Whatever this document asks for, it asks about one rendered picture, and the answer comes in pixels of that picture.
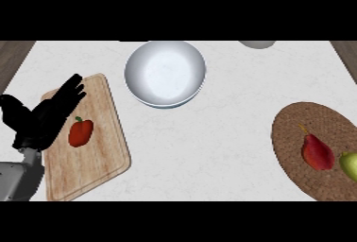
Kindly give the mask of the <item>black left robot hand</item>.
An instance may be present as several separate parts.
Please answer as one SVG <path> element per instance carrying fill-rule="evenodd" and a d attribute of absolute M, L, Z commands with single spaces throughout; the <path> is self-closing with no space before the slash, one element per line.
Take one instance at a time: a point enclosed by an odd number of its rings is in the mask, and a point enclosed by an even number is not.
<path fill-rule="evenodd" d="M 53 97 L 29 110 L 11 95 L 0 95 L 3 122 L 14 131 L 13 148 L 45 150 L 59 135 L 63 123 L 85 96 L 82 77 L 73 74 Z"/>

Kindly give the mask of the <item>red pear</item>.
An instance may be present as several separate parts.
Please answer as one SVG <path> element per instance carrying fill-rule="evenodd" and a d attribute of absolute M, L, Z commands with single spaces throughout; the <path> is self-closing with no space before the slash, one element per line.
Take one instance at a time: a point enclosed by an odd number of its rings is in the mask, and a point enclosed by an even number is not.
<path fill-rule="evenodd" d="M 335 154 L 330 147 L 321 142 L 317 136 L 304 128 L 302 125 L 298 125 L 302 129 L 304 144 L 301 148 L 302 159 L 308 166 L 315 170 L 330 170 L 335 165 Z"/>

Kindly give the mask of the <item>white bowl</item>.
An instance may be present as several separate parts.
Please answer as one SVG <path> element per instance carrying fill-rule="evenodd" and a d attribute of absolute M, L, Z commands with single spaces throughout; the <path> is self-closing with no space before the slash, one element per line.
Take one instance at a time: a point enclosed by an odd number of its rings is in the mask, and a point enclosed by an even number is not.
<path fill-rule="evenodd" d="M 152 41 L 132 52 L 124 68 L 130 93 L 149 107 L 171 109 L 196 96 L 206 64 L 197 49 L 183 41 Z"/>

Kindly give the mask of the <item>pale grey round object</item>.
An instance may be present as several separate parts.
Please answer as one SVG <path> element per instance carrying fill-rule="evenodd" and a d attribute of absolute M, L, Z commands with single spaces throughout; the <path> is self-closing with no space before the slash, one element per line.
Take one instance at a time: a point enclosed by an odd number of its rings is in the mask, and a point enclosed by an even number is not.
<path fill-rule="evenodd" d="M 242 44 L 253 49 L 265 49 L 274 45 L 274 41 L 242 41 Z"/>

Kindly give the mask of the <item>brown round woven placemat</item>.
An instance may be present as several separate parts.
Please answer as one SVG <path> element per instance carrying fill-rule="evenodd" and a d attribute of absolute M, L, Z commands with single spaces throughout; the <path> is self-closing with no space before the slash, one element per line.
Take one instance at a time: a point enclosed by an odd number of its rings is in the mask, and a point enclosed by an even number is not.
<path fill-rule="evenodd" d="M 301 149 L 305 131 L 302 125 L 335 154 L 335 165 L 315 171 L 307 165 Z M 339 165 L 342 152 L 357 152 L 357 127 L 330 108 L 314 102 L 287 105 L 274 116 L 271 144 L 279 164 L 301 191 L 315 200 L 357 200 L 357 181 Z"/>

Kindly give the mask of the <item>wooden cutting board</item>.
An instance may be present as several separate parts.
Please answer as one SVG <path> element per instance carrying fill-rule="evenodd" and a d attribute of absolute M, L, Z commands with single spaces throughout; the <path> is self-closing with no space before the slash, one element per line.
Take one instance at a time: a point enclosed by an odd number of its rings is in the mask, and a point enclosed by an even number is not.
<path fill-rule="evenodd" d="M 96 74 L 84 78 L 82 83 L 87 96 L 66 118 L 50 148 L 42 151 L 48 200 L 73 200 L 119 175 L 131 165 L 106 77 Z M 76 116 L 93 122 L 93 132 L 88 142 L 79 147 L 72 147 L 68 134 Z"/>

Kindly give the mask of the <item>red bell pepper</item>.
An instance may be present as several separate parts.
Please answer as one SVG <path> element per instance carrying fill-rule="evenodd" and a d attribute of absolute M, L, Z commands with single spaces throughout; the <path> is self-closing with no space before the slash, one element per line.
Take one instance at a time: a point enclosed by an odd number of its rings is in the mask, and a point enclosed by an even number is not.
<path fill-rule="evenodd" d="M 68 134 L 68 143 L 72 147 L 82 146 L 90 141 L 93 132 L 93 122 L 84 120 L 79 116 L 75 117 L 75 123 L 71 126 Z"/>

